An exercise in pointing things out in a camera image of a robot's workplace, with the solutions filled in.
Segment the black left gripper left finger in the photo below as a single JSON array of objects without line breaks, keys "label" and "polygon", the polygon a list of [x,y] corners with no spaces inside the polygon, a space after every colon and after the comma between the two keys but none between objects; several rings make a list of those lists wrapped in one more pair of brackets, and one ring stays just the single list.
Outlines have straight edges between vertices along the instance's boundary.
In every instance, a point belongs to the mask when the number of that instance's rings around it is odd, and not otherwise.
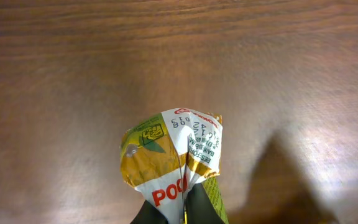
[{"label": "black left gripper left finger", "polygon": [[168,221],[150,202],[145,200],[131,224],[168,224]]}]

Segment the green white juice carton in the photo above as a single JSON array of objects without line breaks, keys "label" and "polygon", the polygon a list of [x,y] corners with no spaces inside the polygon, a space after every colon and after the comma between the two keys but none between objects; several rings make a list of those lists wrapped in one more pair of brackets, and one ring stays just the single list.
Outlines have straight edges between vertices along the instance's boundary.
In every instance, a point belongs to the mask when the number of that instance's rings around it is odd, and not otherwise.
[{"label": "green white juice carton", "polygon": [[216,177],[220,175],[223,126],[219,114],[174,108],[126,131],[120,145],[124,182],[168,221],[187,223],[186,198],[202,184],[216,213],[228,224]]}]

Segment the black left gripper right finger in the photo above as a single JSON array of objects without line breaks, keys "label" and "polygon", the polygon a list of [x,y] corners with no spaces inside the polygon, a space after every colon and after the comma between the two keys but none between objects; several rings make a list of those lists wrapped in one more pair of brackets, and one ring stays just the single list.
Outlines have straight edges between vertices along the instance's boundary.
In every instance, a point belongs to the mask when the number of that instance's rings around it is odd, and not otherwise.
[{"label": "black left gripper right finger", "polygon": [[187,224],[224,224],[202,184],[195,184],[186,198]]}]

